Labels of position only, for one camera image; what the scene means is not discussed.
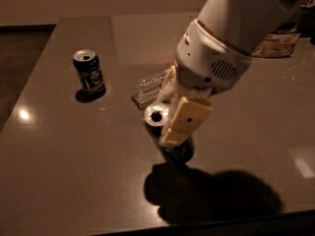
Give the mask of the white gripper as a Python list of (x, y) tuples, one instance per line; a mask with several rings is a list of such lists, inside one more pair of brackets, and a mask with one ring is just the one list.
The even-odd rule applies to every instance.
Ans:
[(167, 70), (157, 94), (157, 102), (178, 103), (158, 143), (165, 148), (180, 146), (213, 110), (209, 101), (197, 97), (182, 96), (178, 102), (177, 77), (187, 88), (212, 89), (218, 94), (232, 89), (250, 64), (250, 56), (220, 42), (198, 19), (192, 21), (176, 47), (175, 66)]

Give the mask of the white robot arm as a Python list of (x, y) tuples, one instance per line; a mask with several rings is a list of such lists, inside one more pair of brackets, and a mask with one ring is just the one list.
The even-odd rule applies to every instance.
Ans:
[(210, 98), (232, 89), (264, 37), (305, 0), (207, 0), (183, 33), (157, 101), (170, 102), (158, 143), (184, 143), (208, 118)]

